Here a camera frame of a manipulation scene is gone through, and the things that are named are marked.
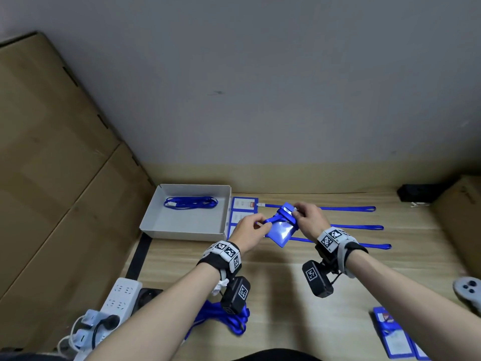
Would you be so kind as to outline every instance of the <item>brown cardboard panel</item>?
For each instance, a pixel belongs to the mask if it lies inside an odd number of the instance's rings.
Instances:
[[[481,177],[461,177],[432,207],[470,274],[481,278]]]
[[[51,351],[119,276],[154,187],[120,145],[0,300],[0,347]]]
[[[0,297],[119,142],[42,34],[0,48]]]
[[[296,164],[155,164],[141,162],[157,183],[230,185],[238,193],[329,194],[396,190],[481,174],[481,162],[379,161]]]

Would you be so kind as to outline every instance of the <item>open container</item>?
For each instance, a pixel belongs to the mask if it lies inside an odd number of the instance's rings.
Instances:
[[[213,196],[219,203],[212,209],[172,210],[164,206],[164,201],[173,196]],[[231,197],[228,185],[161,184],[153,194],[140,229],[152,238],[225,241]]]

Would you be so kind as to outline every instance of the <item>black sensor device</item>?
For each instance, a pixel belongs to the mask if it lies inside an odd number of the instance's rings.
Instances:
[[[323,262],[307,261],[302,266],[302,271],[312,293],[316,297],[328,297],[334,292],[334,288],[327,277],[327,274],[331,271]]]
[[[240,314],[250,289],[251,284],[244,276],[234,277],[227,284],[220,306],[228,314]]]

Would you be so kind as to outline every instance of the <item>power strip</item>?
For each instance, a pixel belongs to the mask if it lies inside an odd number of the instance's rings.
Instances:
[[[112,290],[110,291],[105,303],[102,306],[100,311],[102,313],[108,315],[118,315],[120,318],[121,325],[125,322],[130,315],[132,314],[132,310],[134,309],[135,301],[139,296],[139,292],[141,291],[142,283],[139,283],[135,280],[124,279],[123,277],[119,277],[115,282]],[[99,342],[103,341],[105,337],[111,334],[112,331],[107,331],[102,326],[99,328],[96,337],[96,344],[98,345]],[[92,352],[91,347],[92,341],[90,340],[86,343],[84,347],[80,349],[77,353],[74,361],[83,361],[90,352]]]

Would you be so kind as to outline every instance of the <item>wrist-mounted camera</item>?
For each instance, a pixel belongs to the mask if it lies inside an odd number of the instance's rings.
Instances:
[[[228,314],[239,314],[245,306],[251,284],[243,276],[236,276],[242,267],[241,252],[231,242],[219,241],[210,246],[197,263],[208,263],[220,272],[220,281],[215,287],[213,294],[217,295],[221,287],[225,286],[225,292],[220,301],[221,307]]]
[[[311,291],[317,297],[328,297],[334,292],[334,281],[342,274],[354,278],[345,268],[347,256],[355,249],[368,252],[357,240],[339,228],[330,227],[317,238],[316,250],[322,258],[321,262],[307,261],[302,266],[304,276]],[[327,277],[328,273],[338,275],[334,281]]]

